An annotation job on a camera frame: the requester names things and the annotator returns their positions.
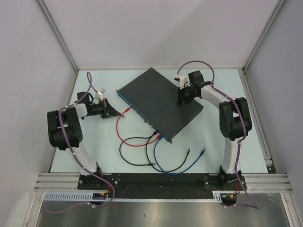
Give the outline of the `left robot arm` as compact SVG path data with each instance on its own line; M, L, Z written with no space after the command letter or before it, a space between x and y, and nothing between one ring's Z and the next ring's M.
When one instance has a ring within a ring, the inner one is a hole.
M66 152L80 167L80 175L84 183L94 189L101 188L105 183L102 170L86 151L82 141L83 133L80 119L99 115L102 119L121 116L106 98L94 98L89 92L78 92L77 101L64 110L47 113L47 128L50 144Z

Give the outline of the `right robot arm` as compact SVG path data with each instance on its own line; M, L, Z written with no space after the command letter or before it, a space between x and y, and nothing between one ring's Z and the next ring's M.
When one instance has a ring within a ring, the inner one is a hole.
M208 101L219 110L219 127L225 137L223 162L219 167L218 184L224 190L231 189L241 176L240 156L242 141L252 129L252 120L246 98L232 98L204 81L200 71L174 78L179 83L178 105L187 105L196 97Z

